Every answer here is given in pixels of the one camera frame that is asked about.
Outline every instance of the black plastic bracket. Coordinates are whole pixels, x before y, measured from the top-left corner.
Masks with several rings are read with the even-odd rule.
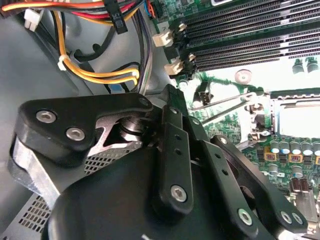
[[[305,217],[225,136],[215,135],[211,143],[219,146],[227,161],[236,167],[238,185],[252,193],[258,216],[274,237],[285,230],[294,234],[307,231]]]
[[[209,139],[197,119],[189,116],[185,123],[192,146],[191,159],[197,158],[202,166],[213,204],[219,206],[217,217],[230,239],[274,239],[248,206],[221,149],[206,141]]]
[[[105,117],[110,132],[121,118],[144,116],[153,105],[138,93],[32,100],[18,111],[15,134],[28,148],[63,167],[79,166],[96,144],[96,122]],[[51,123],[37,119],[39,111],[49,111],[56,118]],[[84,139],[72,140],[67,130],[78,128]]]
[[[113,26],[118,34],[128,32],[126,22],[120,10],[117,0],[103,0],[105,9],[110,15],[110,19]]]
[[[188,133],[181,112],[169,105],[162,110],[157,178],[152,206],[167,222],[175,222],[194,207]]]

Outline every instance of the white connector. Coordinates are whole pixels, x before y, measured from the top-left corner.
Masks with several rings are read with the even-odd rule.
[[[44,10],[37,11],[30,8],[26,9],[24,12],[24,27],[34,32],[38,27],[43,14]]]
[[[173,41],[171,31],[165,31],[165,32],[153,35],[152,39],[156,47],[166,46]]]
[[[177,60],[174,63],[164,65],[164,70],[168,75],[177,75],[184,69],[184,62]]]

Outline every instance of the capacitor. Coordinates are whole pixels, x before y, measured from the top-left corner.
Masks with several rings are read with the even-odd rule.
[[[259,171],[259,163],[253,162],[252,164],[253,164],[254,169]]]
[[[273,154],[278,154],[279,153],[279,143],[277,141],[271,141],[270,142],[270,151]]]
[[[278,165],[277,164],[269,164],[269,174],[272,175],[272,176],[277,176],[278,173],[279,173],[279,170],[278,170]]]
[[[290,143],[290,150],[294,155],[299,155],[301,154],[301,147],[300,147],[300,143],[296,142],[296,141],[292,141]]]
[[[289,154],[290,153],[290,146],[289,143],[286,141],[281,141],[280,144],[281,153],[283,154]]]
[[[312,151],[312,145],[309,142],[303,142],[301,143],[301,148],[302,148],[302,153],[305,156],[310,156],[312,155],[313,151]]]
[[[298,165],[294,165],[291,167],[292,170],[292,177],[300,179],[304,176],[303,172],[302,172],[302,167],[298,166]]]
[[[314,155],[316,156],[320,156],[320,142],[315,142],[313,144],[313,152],[314,152]]]
[[[291,181],[290,181],[290,190],[291,190],[291,192],[294,192],[294,193],[301,192],[300,182],[299,182],[298,178],[294,177],[294,178],[291,179]]]
[[[300,179],[300,187],[303,193],[308,193],[309,192],[308,180],[305,178]]]

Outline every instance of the screw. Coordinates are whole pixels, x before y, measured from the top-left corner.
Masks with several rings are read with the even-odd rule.
[[[139,98],[139,102],[142,103],[145,106],[149,105],[148,101],[145,98],[142,98],[142,97]]]
[[[295,212],[292,213],[292,216],[294,217],[294,219],[298,222],[298,224],[304,224],[304,222],[302,221],[301,217],[296,214]]]
[[[174,108],[174,107],[170,107],[170,110],[171,110],[171,112],[173,112],[174,114],[177,114],[178,113],[178,111]]]
[[[227,140],[225,140],[223,137],[220,137],[220,141],[221,141],[223,144],[227,144]]]
[[[248,226],[252,225],[252,218],[246,210],[240,208],[238,210],[238,216],[245,225],[248,225]]]
[[[81,141],[85,138],[85,133],[84,131],[82,131],[81,129],[77,128],[77,127],[70,127],[67,131],[66,131],[66,136],[73,140],[73,141]]]
[[[178,202],[185,202],[187,200],[186,191],[179,185],[173,185],[171,187],[171,196]]]
[[[195,119],[195,118],[192,119],[192,122],[194,122],[194,123],[197,124],[197,125],[200,124],[199,121],[198,121],[197,119]]]
[[[292,224],[292,220],[289,217],[289,215],[285,212],[285,211],[281,211],[281,216],[282,218],[288,223],[288,224]]]
[[[53,112],[47,110],[38,111],[35,117],[40,122],[43,122],[45,124],[51,124],[57,119],[56,115]]]

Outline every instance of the solid capacitor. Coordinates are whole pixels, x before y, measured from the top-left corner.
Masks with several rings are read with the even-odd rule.
[[[291,167],[292,170],[292,177],[300,179],[304,176],[303,172],[302,172],[302,167],[298,166],[298,165],[294,165]]]
[[[302,153],[305,156],[310,156],[312,155],[313,151],[312,151],[312,145],[309,142],[303,142],[301,143],[301,148],[302,148]]]
[[[316,142],[313,144],[314,155],[320,156],[320,142]]]
[[[277,164],[269,164],[269,174],[272,176],[276,176],[279,173],[279,168]]]
[[[279,143],[277,141],[271,141],[270,142],[270,151],[273,154],[278,154],[279,153]]]
[[[253,162],[252,164],[253,164],[254,168],[259,171],[259,163]]]
[[[289,143],[286,141],[280,142],[280,149],[282,154],[289,154],[290,153],[290,146]]]
[[[296,142],[296,141],[292,141],[290,143],[290,150],[294,155],[299,155],[301,154],[301,147],[300,147],[300,143]]]

